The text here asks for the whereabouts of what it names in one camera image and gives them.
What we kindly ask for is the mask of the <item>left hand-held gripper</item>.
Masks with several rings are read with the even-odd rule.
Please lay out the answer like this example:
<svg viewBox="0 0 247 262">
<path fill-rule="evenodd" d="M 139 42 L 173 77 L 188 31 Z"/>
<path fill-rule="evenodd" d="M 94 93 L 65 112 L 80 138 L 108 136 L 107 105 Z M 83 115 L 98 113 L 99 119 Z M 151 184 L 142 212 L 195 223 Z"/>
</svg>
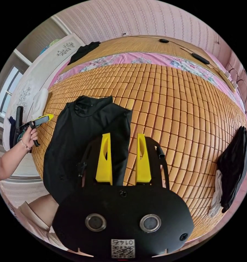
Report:
<svg viewBox="0 0 247 262">
<path fill-rule="evenodd" d="M 14 133 L 14 145 L 16 145 L 22 138 L 23 134 L 25 131 L 28 129 L 30 126 L 32 129 L 35 129 L 39 127 L 41 124 L 44 124 L 50 120 L 52 120 L 54 117 L 53 114 L 46 114 L 41 117 L 38 117 L 34 121 L 27 122 L 26 124 L 23 124 L 22 126 L 16 128 L 15 133 Z"/>
</svg>

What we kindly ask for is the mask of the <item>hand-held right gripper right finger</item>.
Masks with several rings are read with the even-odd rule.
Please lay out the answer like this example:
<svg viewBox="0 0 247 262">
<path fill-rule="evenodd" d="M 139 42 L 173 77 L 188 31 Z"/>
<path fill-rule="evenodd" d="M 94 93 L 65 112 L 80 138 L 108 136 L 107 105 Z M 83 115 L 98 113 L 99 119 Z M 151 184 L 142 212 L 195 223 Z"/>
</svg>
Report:
<svg viewBox="0 0 247 262">
<path fill-rule="evenodd" d="M 135 183 L 150 183 L 151 172 L 145 135 L 137 134 Z"/>
</svg>

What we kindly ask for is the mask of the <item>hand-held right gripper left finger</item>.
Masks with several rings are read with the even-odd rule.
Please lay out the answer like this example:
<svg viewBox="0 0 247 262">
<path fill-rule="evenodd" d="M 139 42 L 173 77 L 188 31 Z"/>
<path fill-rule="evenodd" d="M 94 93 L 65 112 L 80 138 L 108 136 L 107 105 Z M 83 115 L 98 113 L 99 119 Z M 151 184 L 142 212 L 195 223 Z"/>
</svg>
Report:
<svg viewBox="0 0 247 262">
<path fill-rule="evenodd" d="M 110 133 L 102 135 L 95 179 L 98 183 L 113 185 Z"/>
</svg>

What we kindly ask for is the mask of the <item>person's left hand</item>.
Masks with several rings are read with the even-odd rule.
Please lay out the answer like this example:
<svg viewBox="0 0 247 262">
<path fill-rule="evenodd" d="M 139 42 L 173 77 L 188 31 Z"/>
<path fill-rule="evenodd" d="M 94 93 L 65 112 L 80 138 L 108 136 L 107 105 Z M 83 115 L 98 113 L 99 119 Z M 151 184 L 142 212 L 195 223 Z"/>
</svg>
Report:
<svg viewBox="0 0 247 262">
<path fill-rule="evenodd" d="M 37 128 L 31 128 L 29 126 L 25 131 L 25 133 L 23 134 L 19 143 L 23 145 L 23 148 L 29 152 L 34 146 L 34 141 L 36 141 L 37 139 L 38 139 Z"/>
</svg>

